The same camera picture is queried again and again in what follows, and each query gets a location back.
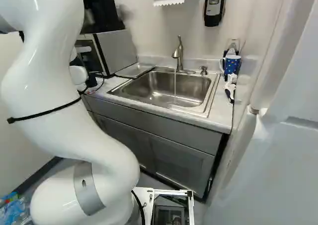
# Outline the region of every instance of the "microwave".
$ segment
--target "microwave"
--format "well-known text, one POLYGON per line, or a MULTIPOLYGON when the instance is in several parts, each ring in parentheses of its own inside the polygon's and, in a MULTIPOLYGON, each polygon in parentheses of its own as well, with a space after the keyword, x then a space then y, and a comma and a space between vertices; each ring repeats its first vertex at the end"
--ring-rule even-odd
POLYGON ((81 34, 75 48, 89 73, 100 73, 105 77, 137 62, 136 48, 127 29, 81 34))

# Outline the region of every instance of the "refrigerator door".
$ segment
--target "refrigerator door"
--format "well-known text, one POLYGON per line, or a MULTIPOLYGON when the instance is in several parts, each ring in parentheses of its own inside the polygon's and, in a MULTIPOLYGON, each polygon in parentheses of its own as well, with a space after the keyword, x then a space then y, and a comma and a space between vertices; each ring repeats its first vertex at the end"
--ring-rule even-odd
POLYGON ((317 139, 317 124, 268 125, 258 117, 242 160, 212 201, 204 224, 316 224, 317 139))

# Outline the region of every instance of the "gray floor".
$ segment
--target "gray floor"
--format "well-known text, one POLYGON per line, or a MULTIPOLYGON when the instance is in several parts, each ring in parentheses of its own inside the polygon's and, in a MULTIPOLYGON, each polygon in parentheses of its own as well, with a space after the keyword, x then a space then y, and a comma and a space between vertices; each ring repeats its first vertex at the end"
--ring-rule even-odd
MULTIPOLYGON (((64 159, 62 162, 60 162, 58 165, 56 165, 54 168, 52 168, 47 174, 45 174, 42 179, 36 183, 34 186, 32 186, 25 194, 24 196, 27 198, 31 198, 34 190, 41 184, 45 179, 49 178, 53 174, 55 174, 58 171, 61 171, 73 164, 75 164, 76 160, 71 159, 64 159)), ((154 189, 172 189, 171 187, 160 183, 159 181, 141 173, 139 182, 137 184, 138 187, 147 187, 147 188, 154 188, 154 189)), ((205 213, 206 206, 203 203, 199 203, 195 201, 194 206, 194 218, 195 218, 195 225, 201 225, 203 214, 205 213)))

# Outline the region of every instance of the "wall-mounted soap dispenser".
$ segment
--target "wall-mounted soap dispenser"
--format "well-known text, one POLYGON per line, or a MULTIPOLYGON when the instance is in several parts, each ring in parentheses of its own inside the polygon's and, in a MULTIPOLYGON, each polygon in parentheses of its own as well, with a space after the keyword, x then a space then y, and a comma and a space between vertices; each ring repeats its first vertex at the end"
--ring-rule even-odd
POLYGON ((222 20, 225 9, 225 0, 205 0, 204 24, 212 27, 218 26, 222 20))

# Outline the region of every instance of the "blue mug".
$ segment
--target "blue mug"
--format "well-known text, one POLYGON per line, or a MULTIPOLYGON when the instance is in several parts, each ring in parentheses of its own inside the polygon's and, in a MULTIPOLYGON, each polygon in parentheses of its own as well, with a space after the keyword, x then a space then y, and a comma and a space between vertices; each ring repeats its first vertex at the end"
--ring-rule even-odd
POLYGON ((220 70, 224 74, 224 76, 237 73, 238 68, 240 66, 241 56, 239 55, 226 55, 225 58, 220 59, 220 70))

